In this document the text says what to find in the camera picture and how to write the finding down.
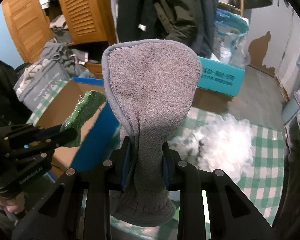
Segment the person's left hand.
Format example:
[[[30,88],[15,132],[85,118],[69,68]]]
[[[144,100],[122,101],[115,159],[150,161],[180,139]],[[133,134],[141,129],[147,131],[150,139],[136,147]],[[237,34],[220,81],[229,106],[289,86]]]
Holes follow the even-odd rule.
[[[0,196],[0,210],[4,208],[6,208],[9,213],[15,213],[16,215],[21,213],[25,209],[24,193],[20,193],[13,199],[4,199]]]

